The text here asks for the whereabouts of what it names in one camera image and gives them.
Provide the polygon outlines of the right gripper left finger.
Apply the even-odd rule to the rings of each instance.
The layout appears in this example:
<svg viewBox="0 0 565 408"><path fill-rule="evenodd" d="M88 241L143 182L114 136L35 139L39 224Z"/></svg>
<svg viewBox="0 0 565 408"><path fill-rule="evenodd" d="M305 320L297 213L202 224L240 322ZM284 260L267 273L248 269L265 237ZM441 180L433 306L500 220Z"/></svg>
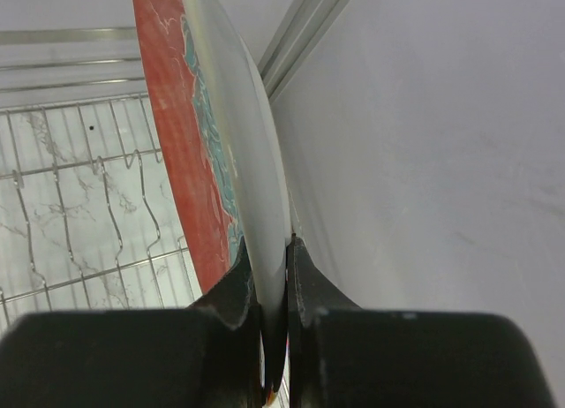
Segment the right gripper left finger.
<svg viewBox="0 0 565 408"><path fill-rule="evenodd" d="M260 407L260 325L244 240L229 271L191 306L198 320L192 377L198 407Z"/></svg>

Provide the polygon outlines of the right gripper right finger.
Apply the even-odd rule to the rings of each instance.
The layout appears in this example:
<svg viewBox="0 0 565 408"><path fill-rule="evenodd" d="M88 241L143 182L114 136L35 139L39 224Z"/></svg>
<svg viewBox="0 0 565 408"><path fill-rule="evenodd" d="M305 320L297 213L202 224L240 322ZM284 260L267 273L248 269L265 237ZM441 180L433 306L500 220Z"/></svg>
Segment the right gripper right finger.
<svg viewBox="0 0 565 408"><path fill-rule="evenodd" d="M287 254L290 405L358 407L363 311L319 271L302 238Z"/></svg>

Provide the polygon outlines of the red and teal plate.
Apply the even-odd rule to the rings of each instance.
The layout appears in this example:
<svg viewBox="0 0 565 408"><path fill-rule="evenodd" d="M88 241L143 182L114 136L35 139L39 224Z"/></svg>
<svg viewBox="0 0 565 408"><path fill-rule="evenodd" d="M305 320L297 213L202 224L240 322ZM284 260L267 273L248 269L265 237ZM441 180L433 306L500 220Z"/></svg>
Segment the red and teal plate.
<svg viewBox="0 0 565 408"><path fill-rule="evenodd" d="M264 397L286 359L290 202L258 68L219 0L132 0L155 129L200 288L246 262Z"/></svg>

